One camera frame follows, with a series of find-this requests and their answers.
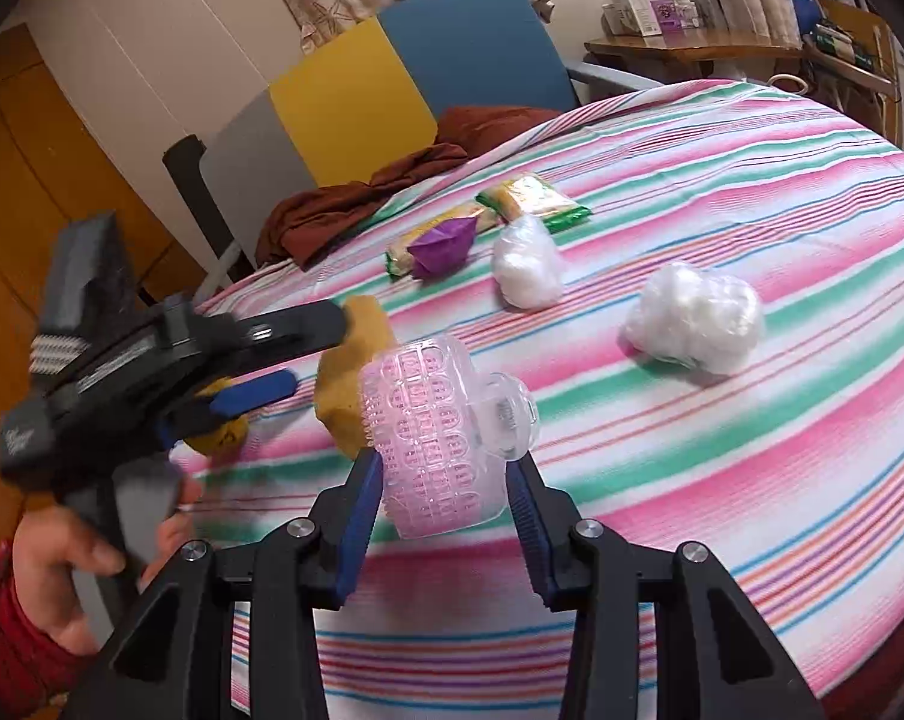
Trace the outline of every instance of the box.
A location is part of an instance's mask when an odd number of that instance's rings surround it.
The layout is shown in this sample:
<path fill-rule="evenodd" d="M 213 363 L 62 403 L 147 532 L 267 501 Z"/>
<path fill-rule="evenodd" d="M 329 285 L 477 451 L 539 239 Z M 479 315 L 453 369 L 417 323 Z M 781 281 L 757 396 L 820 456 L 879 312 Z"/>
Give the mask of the box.
<path fill-rule="evenodd" d="M 624 34 L 660 35 L 662 30 L 648 0 L 612 0 Z"/>
<path fill-rule="evenodd" d="M 701 17 L 698 15 L 698 6 L 691 0 L 675 0 L 678 6 L 678 16 L 682 22 L 682 29 L 698 29 L 701 26 Z"/>
<path fill-rule="evenodd" d="M 621 19 L 618 18 L 618 8 L 613 4 L 604 4 L 602 6 L 602 21 L 604 23 L 604 32 L 607 35 L 624 35 L 627 34 L 621 25 Z"/>
<path fill-rule="evenodd" d="M 681 32 L 682 20 L 675 0 L 648 0 L 663 33 Z"/>

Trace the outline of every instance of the yellow packaged food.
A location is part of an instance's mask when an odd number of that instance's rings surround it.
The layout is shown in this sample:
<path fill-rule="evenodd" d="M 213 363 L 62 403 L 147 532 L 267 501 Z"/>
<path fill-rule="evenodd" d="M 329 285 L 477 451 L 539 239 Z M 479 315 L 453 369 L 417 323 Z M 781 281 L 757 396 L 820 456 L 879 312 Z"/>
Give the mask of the yellow packaged food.
<path fill-rule="evenodd" d="M 534 173 L 509 178 L 476 199 L 494 208 L 506 221 L 514 221 L 522 214 L 536 215 L 551 233 L 568 229 L 592 215 L 591 209 L 564 196 Z"/>

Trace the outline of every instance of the cotton ball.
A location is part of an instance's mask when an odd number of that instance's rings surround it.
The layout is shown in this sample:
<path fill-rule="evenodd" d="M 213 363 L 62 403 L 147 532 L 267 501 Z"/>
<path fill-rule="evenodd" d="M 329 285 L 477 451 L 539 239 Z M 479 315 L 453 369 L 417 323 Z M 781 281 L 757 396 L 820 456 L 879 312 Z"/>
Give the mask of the cotton ball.
<path fill-rule="evenodd" d="M 492 275 L 501 296 L 516 308 L 554 306 L 565 290 L 564 263 L 540 218 L 521 215 L 501 231 L 492 247 Z"/>
<path fill-rule="evenodd" d="M 765 330 L 758 293 L 734 276 L 712 275 L 695 313 L 689 356 L 712 373 L 731 373 L 746 360 Z"/>
<path fill-rule="evenodd" d="M 733 276 L 676 262 L 652 274 L 626 322 L 626 338 L 659 360 L 729 373 L 764 330 L 762 301 Z"/>

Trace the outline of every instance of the snack package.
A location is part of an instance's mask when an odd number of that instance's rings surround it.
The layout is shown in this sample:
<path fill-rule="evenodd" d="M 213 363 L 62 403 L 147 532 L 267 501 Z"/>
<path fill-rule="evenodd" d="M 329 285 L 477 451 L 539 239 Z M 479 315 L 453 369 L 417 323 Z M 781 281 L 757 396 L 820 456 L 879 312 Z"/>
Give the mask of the snack package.
<path fill-rule="evenodd" d="M 476 199 L 494 208 L 508 223 L 522 214 L 534 215 L 544 221 L 549 233 L 566 230 L 592 215 L 590 209 L 568 199 L 534 173 L 509 178 L 486 189 Z"/>
<path fill-rule="evenodd" d="M 415 257 L 410 254 L 409 245 L 418 240 L 422 233 L 428 232 L 431 228 L 450 220 L 450 218 L 474 218 L 476 220 L 476 234 L 490 230 L 498 224 L 498 215 L 496 215 L 495 210 L 487 208 L 479 202 L 469 200 L 461 205 L 456 205 L 452 210 L 439 214 L 435 218 L 430 218 L 415 227 L 415 229 L 402 235 L 386 249 L 386 271 L 388 271 L 388 274 L 392 276 L 410 274 L 415 266 Z"/>

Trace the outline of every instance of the striped tablecloth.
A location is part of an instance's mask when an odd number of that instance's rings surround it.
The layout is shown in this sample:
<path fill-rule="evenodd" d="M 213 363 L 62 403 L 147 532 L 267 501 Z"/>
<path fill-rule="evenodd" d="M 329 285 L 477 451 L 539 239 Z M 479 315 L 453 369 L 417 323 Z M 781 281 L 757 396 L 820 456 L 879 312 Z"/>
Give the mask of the striped tablecloth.
<path fill-rule="evenodd" d="M 386 276 L 397 234 L 525 170 L 594 212 L 555 236 L 568 263 L 559 305 L 501 307 L 494 233 L 440 284 Z M 747 367 L 710 386 L 618 338 L 647 276 L 679 258 L 746 279 L 767 307 Z M 354 293 L 376 295 L 400 341 L 450 332 L 480 370 L 525 381 L 546 483 L 630 541 L 709 544 L 817 693 L 904 616 L 904 154 L 877 135 L 730 81 L 593 103 L 395 196 L 309 274 L 267 269 L 210 310 L 247 317 Z M 348 461 L 311 408 L 316 362 L 295 362 L 300 393 L 257 415 L 234 464 L 177 451 L 207 482 L 196 512 L 209 538 L 253 541 L 343 480 Z M 650 610 L 641 620 L 652 717 Z M 357 592 L 316 626 L 333 718 L 552 718 L 573 618 L 532 594 L 506 512 L 424 541 L 397 541 L 379 517 Z M 243 706 L 246 644 L 241 613 Z"/>

